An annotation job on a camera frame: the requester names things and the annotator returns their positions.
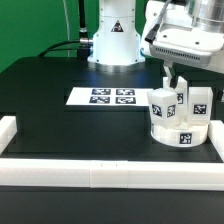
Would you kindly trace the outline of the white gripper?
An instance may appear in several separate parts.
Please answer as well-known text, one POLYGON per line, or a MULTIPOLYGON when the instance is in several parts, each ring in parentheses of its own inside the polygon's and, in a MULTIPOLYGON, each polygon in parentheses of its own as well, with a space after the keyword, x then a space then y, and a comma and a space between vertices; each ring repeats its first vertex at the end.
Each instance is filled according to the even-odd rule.
MULTIPOLYGON (((169 4, 159 0, 149 0, 147 3, 146 23, 141 40, 141 50, 144 55, 152 56, 149 45, 153 43, 159 32, 169 28, 198 29, 222 34, 224 37, 224 0, 183 0, 182 3, 168 1, 169 4)), ((173 63, 165 61, 163 68, 168 77, 169 87, 175 89, 178 76, 173 63)), ((224 72, 224 46, 212 57, 209 66, 202 69, 224 72)))

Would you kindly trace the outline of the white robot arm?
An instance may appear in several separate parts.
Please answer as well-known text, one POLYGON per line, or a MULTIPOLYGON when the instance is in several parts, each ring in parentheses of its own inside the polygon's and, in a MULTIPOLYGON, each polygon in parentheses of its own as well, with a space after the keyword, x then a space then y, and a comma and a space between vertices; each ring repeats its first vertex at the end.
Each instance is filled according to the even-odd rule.
POLYGON ((143 32, 135 29, 136 0, 99 0, 99 28, 89 66, 126 72, 147 56, 224 74, 224 0, 148 0, 143 32))

